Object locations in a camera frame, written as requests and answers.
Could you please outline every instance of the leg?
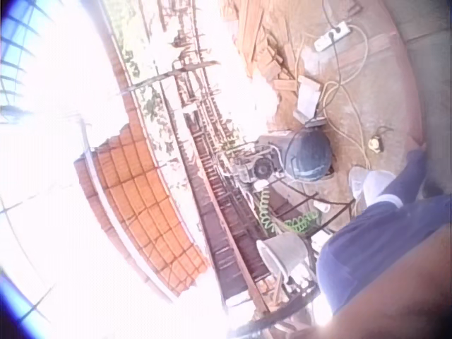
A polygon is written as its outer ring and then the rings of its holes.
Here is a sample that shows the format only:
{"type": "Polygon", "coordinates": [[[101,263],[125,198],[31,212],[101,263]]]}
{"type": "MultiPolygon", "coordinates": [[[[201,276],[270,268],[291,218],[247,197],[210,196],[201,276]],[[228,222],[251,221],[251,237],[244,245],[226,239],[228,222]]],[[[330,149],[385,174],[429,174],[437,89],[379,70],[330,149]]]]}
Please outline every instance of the leg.
{"type": "Polygon", "coordinates": [[[427,156],[422,150],[407,154],[407,165],[382,192],[381,195],[397,196],[403,204],[413,203],[427,174],[427,156]]]}

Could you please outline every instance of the coiled hose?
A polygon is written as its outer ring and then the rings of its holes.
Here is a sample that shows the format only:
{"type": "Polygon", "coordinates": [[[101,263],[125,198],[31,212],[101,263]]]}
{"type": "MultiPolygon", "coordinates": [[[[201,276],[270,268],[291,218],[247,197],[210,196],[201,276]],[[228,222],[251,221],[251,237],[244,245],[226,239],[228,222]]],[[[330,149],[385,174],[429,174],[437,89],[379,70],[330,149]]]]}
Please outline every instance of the coiled hose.
{"type": "MultiPolygon", "coordinates": [[[[261,224],[266,230],[271,232],[276,231],[276,224],[273,222],[270,212],[268,211],[268,205],[270,203],[270,190],[268,187],[264,188],[261,192],[261,200],[259,201],[259,219],[261,224]]],[[[284,225],[297,233],[304,233],[309,228],[311,221],[319,217],[319,212],[309,212],[306,215],[293,218],[291,220],[284,221],[284,225]]]]}

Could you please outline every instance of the lumber pile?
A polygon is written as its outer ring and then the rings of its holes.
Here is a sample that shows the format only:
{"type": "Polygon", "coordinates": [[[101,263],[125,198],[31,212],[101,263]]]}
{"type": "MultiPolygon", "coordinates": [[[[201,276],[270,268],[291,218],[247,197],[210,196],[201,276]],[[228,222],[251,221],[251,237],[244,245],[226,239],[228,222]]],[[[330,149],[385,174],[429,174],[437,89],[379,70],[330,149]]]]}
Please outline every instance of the lumber pile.
{"type": "Polygon", "coordinates": [[[292,116],[298,91],[295,54],[284,16],[275,15],[269,3],[269,0],[222,0],[223,20],[238,18],[235,43],[248,76],[258,71],[277,92],[278,111],[292,116]]]}

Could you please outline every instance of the bucket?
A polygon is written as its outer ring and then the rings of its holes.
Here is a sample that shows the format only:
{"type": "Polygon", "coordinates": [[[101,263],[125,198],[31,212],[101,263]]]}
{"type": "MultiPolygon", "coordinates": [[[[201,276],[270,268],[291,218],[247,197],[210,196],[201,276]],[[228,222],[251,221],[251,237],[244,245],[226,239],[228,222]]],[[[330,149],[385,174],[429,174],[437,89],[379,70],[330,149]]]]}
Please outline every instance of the bucket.
{"type": "Polygon", "coordinates": [[[294,268],[308,256],[303,240],[292,232],[282,233],[264,241],[258,240],[256,245],[268,270],[277,277],[282,273],[285,283],[294,268]]]}

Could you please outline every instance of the power strip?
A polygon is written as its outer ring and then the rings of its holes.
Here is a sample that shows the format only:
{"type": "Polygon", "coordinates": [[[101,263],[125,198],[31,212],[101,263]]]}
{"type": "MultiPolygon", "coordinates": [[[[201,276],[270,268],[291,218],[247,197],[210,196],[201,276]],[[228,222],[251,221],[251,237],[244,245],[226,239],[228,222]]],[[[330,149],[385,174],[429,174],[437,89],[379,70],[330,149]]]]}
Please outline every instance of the power strip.
{"type": "Polygon", "coordinates": [[[331,42],[330,34],[333,33],[334,35],[334,43],[337,41],[343,39],[347,35],[351,33],[350,27],[348,27],[347,23],[345,21],[341,22],[336,29],[331,29],[324,35],[322,35],[319,39],[317,39],[314,43],[314,48],[318,52],[322,52],[325,49],[327,49],[330,46],[333,46],[333,43],[331,42]]]}

